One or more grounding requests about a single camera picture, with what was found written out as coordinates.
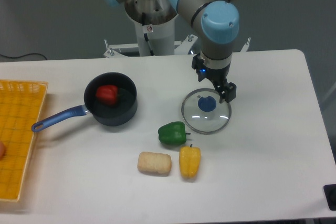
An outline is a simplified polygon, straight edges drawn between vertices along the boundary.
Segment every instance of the yellow plastic tray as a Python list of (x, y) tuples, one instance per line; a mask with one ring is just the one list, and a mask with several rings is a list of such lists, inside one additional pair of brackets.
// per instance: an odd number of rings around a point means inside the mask
[(34, 132), (48, 83), (0, 80), (0, 141), (6, 147), (0, 159), (0, 200), (18, 201), (32, 152)]

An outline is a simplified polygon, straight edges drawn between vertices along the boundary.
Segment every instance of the red bell pepper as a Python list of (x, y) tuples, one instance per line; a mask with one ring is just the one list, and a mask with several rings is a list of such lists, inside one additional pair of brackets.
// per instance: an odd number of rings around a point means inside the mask
[(103, 85), (96, 91), (96, 98), (105, 105), (116, 105), (118, 102), (118, 87), (115, 85)]

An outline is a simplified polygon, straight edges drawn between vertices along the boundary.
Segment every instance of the green bell pepper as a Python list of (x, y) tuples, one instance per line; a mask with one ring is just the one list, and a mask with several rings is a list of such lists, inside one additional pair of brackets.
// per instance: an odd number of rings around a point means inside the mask
[(159, 128), (157, 131), (159, 140), (167, 145), (181, 145), (187, 140), (185, 133), (185, 124), (183, 122), (172, 122)]

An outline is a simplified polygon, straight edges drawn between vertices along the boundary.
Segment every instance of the black pot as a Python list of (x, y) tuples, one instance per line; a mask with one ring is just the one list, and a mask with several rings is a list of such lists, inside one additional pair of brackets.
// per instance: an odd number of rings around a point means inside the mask
[[(96, 91), (103, 85), (118, 87), (118, 103), (108, 106), (96, 99)], [(64, 110), (56, 115), (46, 118), (32, 125), (31, 130), (39, 132), (47, 127), (74, 116), (83, 116), (92, 113), (93, 117), (101, 124), (118, 126), (129, 121), (138, 108), (137, 91), (134, 82), (122, 73), (103, 73), (95, 77), (87, 85), (84, 92), (85, 105), (79, 105)]]

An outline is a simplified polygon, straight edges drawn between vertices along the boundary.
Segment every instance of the yellow bell pepper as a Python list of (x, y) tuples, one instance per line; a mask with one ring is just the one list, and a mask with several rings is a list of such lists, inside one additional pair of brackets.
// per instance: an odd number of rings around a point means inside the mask
[(201, 150), (198, 147), (189, 146), (180, 149), (180, 172), (184, 178), (193, 178), (198, 172), (201, 162)]

